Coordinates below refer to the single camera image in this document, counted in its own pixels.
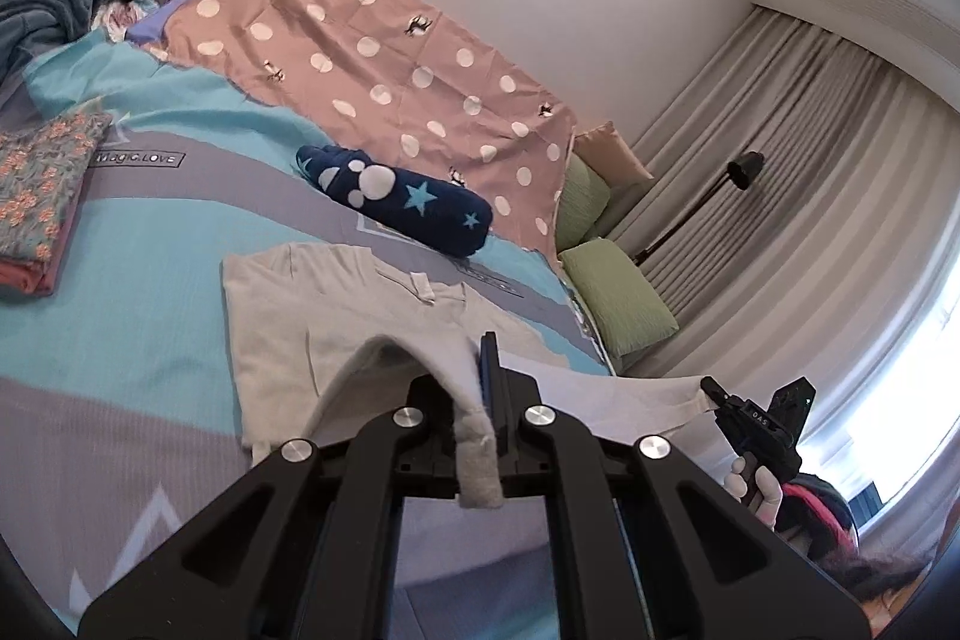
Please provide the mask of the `right white gloved hand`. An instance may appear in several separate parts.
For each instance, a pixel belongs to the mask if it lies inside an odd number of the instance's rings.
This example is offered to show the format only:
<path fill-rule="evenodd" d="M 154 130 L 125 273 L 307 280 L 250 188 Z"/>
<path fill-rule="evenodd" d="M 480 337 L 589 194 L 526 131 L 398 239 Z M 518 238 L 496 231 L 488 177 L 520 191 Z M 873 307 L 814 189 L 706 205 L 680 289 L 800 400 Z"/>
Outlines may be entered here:
<path fill-rule="evenodd" d="M 761 525 L 770 530 L 775 528 L 784 492 L 781 482 L 766 466 L 757 466 L 750 458 L 739 456 L 732 461 L 722 486 L 727 494 L 747 507 Z"/>

